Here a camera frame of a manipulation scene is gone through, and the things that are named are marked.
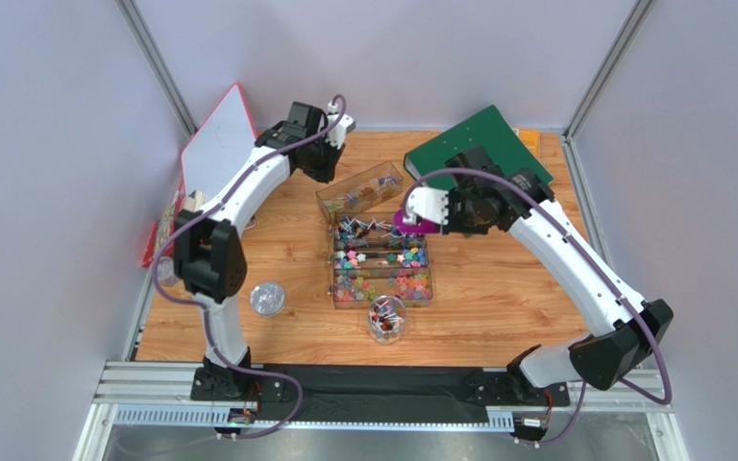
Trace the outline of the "purple plastic scoop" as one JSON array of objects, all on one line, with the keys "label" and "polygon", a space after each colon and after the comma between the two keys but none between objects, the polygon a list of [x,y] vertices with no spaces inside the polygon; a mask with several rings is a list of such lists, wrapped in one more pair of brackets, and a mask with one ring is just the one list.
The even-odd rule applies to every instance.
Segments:
[{"label": "purple plastic scoop", "polygon": [[440,225],[432,221],[414,216],[414,221],[406,221],[406,214],[399,209],[394,213],[393,223],[398,231],[410,234],[438,234],[441,232]]}]

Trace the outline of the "clear plastic cup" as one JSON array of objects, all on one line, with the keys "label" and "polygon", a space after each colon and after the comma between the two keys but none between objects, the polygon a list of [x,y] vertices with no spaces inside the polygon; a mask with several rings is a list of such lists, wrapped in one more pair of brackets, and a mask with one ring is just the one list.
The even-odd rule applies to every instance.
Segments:
[{"label": "clear plastic cup", "polygon": [[377,297],[367,309],[369,335],[381,345],[398,342],[405,333],[406,317],[406,306],[400,298]]}]

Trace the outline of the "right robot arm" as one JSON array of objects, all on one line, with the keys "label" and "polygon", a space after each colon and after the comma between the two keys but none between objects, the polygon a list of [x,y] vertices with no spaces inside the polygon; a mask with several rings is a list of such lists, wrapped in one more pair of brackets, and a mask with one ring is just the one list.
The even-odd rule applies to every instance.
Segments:
[{"label": "right robot arm", "polygon": [[506,174],[481,146],[445,163],[455,181],[443,196],[441,230],[485,234],[492,227],[529,249],[573,301],[587,333],[515,358],[514,374],[534,388],[580,380],[608,390],[652,357],[669,400],[672,387],[660,348],[674,312],[649,301],[604,262],[576,230],[549,185],[529,168]]}]

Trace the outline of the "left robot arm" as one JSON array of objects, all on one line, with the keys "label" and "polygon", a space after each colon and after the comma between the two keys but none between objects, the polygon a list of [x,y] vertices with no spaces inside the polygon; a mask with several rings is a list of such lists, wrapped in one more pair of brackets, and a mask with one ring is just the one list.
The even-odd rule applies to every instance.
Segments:
[{"label": "left robot arm", "polygon": [[197,211],[181,211],[172,235],[174,271],[202,314],[207,346],[198,375],[250,384],[250,349],[237,295],[247,275],[241,235],[266,198],[294,172],[331,182],[355,121],[337,94],[325,109],[295,102],[287,118],[258,136],[241,169]]}]

